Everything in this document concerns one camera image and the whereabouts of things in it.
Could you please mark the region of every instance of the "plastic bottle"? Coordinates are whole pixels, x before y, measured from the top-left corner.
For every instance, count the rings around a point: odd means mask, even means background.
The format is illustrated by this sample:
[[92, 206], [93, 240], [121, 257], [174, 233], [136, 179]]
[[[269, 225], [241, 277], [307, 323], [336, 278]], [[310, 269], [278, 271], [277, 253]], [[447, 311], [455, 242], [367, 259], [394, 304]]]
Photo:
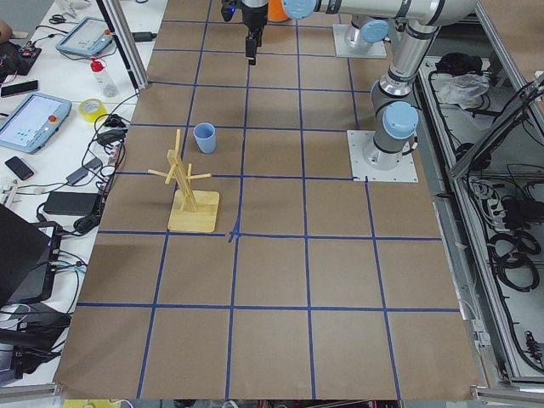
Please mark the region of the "plastic bottle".
[[106, 72], [104, 64], [96, 57], [91, 57], [91, 61], [91, 70], [104, 95], [107, 97], [116, 96], [119, 91], [117, 91], [116, 84], [111, 80], [111, 76]]

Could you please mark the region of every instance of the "scissors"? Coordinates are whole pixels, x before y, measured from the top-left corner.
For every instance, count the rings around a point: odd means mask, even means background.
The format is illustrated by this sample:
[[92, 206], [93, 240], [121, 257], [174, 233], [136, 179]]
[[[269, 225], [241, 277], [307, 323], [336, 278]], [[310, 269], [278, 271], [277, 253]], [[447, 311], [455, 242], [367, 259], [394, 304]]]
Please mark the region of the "scissors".
[[66, 22], [66, 18], [62, 14], [53, 14], [49, 17], [49, 23], [51, 24], [63, 24]]

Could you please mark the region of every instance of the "black box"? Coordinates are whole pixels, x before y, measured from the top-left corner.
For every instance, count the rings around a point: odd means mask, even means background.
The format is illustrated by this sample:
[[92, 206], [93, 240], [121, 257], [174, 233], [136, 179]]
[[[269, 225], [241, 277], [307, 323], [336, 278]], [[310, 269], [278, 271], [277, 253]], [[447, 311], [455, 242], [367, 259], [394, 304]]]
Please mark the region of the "black box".
[[96, 193], [75, 193], [51, 191], [43, 211], [53, 215], [86, 216], [98, 209], [100, 195]]

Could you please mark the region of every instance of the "roll of tape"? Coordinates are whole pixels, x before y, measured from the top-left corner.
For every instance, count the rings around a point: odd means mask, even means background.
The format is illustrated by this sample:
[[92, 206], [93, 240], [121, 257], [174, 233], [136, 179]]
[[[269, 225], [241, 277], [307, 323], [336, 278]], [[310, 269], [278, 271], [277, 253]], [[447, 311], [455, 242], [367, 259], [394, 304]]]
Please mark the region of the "roll of tape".
[[86, 99], [79, 105], [78, 110], [83, 119], [91, 123], [95, 123], [101, 116], [100, 119], [104, 120], [108, 113], [100, 99]]

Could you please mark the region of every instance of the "wooden mug tree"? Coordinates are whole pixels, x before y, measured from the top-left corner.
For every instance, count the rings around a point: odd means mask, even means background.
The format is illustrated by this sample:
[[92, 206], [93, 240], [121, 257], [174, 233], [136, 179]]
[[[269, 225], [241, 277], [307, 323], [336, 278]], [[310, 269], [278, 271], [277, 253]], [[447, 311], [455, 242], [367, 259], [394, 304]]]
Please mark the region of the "wooden mug tree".
[[168, 229], [177, 232], [213, 232], [218, 216], [219, 193], [217, 191], [193, 190], [190, 181], [212, 177], [208, 174], [191, 175], [192, 166], [187, 171], [179, 153], [181, 145], [181, 129], [176, 133], [176, 145], [167, 153], [170, 171], [168, 173], [148, 170], [148, 173], [165, 177], [165, 184], [176, 180], [179, 189], [173, 199]]

